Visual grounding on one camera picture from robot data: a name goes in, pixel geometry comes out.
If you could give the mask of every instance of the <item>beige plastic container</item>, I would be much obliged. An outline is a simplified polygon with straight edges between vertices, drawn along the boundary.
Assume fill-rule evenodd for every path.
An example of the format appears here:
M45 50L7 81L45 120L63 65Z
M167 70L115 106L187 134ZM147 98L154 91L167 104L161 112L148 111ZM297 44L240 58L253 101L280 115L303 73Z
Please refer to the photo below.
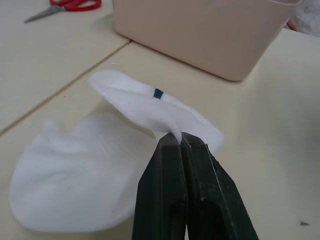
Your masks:
M243 80L300 0L113 0L116 31L232 81Z

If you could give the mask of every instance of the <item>white sock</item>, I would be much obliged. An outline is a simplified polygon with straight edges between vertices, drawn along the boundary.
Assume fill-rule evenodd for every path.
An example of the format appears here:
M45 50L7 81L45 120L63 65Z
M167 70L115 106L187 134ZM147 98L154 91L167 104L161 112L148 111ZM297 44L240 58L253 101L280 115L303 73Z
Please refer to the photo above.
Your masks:
M214 152L221 132L194 109L118 71L95 73L91 85L157 139L181 132ZM112 113L84 119L72 133L49 124L25 148L13 174L10 207L25 227L41 232L91 232L134 213L137 187L157 141Z

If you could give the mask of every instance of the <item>blue tag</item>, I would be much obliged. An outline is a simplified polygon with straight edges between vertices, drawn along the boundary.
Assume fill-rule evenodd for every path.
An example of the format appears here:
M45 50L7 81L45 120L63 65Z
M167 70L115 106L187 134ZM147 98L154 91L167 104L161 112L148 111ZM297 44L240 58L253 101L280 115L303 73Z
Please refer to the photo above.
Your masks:
M161 99L162 95L164 94L163 91L161 91L160 89L156 88L154 90L154 94L153 94L153 97L156 98L156 99Z

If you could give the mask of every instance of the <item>scissor handle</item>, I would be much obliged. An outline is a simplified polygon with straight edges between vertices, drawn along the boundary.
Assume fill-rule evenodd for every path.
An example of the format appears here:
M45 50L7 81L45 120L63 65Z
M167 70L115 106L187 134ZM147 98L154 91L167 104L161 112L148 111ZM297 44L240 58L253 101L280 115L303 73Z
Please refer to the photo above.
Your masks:
M64 9L68 12L83 12L83 11L90 11L94 9L98 9L101 7L101 0L49 0L51 5L58 5L60 7L64 7ZM95 2L89 6L80 6L86 2Z

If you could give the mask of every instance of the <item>red scissors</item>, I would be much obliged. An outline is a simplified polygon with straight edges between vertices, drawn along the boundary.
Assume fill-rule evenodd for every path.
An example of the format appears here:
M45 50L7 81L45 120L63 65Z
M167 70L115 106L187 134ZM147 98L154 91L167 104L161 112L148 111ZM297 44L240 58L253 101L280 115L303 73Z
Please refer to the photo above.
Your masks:
M37 15L34 15L27 20L24 21L24 23L28 23L31 21L35 21L38 19L42 19L44 17L59 13L59 12L83 12L83 11L90 11L94 9L98 9L101 7L101 0L49 0L51 7L49 7L47 10L40 12ZM82 4L86 2L94 2L91 5L88 6L81 6Z

